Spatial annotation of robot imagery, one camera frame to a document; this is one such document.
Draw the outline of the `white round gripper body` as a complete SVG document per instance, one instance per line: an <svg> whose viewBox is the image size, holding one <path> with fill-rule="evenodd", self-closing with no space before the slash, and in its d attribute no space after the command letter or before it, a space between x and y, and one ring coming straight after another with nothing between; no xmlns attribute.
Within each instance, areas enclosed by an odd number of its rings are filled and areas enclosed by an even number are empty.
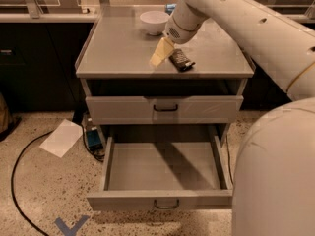
<svg viewBox="0 0 315 236"><path fill-rule="evenodd" d="M178 0L166 25L164 34L176 44L190 41L209 17L189 6L184 0Z"/></svg>

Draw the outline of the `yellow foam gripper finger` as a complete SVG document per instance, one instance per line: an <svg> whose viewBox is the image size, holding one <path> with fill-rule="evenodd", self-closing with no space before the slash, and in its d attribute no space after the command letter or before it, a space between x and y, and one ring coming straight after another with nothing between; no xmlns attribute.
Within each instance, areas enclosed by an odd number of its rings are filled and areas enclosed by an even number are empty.
<svg viewBox="0 0 315 236"><path fill-rule="evenodd" d="M168 37L163 37L157 44L157 48L150 59L150 63L153 66L158 67L173 51L174 42Z"/></svg>

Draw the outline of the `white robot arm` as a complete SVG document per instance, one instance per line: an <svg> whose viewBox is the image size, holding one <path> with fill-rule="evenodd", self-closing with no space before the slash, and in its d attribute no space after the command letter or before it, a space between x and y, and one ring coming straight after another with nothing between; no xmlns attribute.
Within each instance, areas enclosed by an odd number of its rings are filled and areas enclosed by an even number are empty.
<svg viewBox="0 0 315 236"><path fill-rule="evenodd" d="M152 64L206 19L254 61L245 94L264 93L271 108L239 147L232 235L315 236L315 32L255 0L178 0Z"/></svg>

